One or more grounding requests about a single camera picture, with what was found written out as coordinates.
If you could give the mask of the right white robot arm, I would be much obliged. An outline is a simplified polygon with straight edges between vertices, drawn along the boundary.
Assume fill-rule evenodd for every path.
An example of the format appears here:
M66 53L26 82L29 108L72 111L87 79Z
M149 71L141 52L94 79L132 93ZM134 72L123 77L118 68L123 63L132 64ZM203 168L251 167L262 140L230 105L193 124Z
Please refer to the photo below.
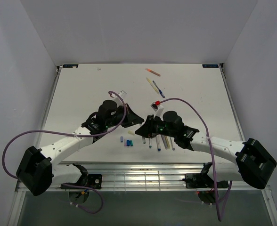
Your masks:
M250 138L243 142L208 137L198 129L186 126L175 111L165 112L162 118L149 115L135 134L145 138L168 136L183 149L227 160L204 163L200 173L186 176L186 183L191 188L213 188L216 182L218 187L226 188L228 181L244 181L253 188L264 189L277 166L276 160L258 140Z

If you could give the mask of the blue cap white marker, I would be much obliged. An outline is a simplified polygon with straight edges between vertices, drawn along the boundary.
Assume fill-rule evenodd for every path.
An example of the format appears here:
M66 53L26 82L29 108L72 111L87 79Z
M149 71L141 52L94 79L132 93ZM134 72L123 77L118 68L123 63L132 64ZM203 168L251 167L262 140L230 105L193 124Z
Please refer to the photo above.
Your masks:
M160 140L158 136L155 137L155 141L156 141L157 150L161 151L161 145L160 145Z

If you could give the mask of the lavender acrylic marker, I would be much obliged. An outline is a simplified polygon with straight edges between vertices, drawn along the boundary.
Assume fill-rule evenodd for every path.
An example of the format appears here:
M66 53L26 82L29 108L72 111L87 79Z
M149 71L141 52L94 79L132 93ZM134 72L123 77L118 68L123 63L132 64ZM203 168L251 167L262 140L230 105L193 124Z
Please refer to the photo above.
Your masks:
M173 140L172 140L171 137L170 137L170 143L171 143L171 148L172 148L172 150L175 151L175 147L174 147Z

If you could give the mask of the blue ballpoint pen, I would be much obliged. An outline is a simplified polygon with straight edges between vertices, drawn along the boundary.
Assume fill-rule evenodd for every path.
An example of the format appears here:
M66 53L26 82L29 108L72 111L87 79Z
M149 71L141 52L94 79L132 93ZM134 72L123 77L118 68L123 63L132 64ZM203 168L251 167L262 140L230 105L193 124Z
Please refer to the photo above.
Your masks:
M157 90L159 91L159 94L161 95L162 98L165 98L165 95L163 94L163 92L161 91L161 89L157 86L155 81L152 81L152 83L155 85L155 87L157 88Z

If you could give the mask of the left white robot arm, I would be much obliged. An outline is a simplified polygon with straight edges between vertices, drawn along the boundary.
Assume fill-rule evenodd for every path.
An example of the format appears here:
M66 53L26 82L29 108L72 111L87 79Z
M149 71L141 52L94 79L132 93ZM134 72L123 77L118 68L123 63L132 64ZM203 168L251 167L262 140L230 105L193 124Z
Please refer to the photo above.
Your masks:
M59 184L62 188L67 188L68 185L83 188L88 184L87 170L77 163L60 163L73 153L100 140L111 127L120 124L127 128L143 122L144 119L135 114L129 105L122 106L113 100L105 100L98 111L93 112L72 136L66 136L39 149L29 147L16 176L34 196L42 194L52 184Z

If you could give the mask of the yellow highlighter pen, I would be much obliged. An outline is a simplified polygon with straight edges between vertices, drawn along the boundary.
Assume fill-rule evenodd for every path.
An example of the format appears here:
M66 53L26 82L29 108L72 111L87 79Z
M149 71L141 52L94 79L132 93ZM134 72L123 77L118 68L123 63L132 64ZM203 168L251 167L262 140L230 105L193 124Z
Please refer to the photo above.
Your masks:
M167 137L167 136L164 136L164 139L165 139L165 142L166 142L167 149L170 149L171 146L170 146L170 142L169 142L168 137Z

